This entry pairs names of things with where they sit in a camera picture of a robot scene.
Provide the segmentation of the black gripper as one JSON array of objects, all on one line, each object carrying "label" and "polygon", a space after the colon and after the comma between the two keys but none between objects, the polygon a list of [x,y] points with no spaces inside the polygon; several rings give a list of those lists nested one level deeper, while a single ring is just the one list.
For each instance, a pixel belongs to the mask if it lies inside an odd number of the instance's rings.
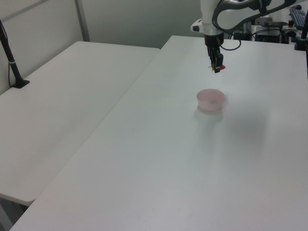
[{"label": "black gripper", "polygon": [[224,42],[224,34],[204,35],[204,37],[212,70],[219,73],[223,66],[223,54],[220,53],[220,46]]}]

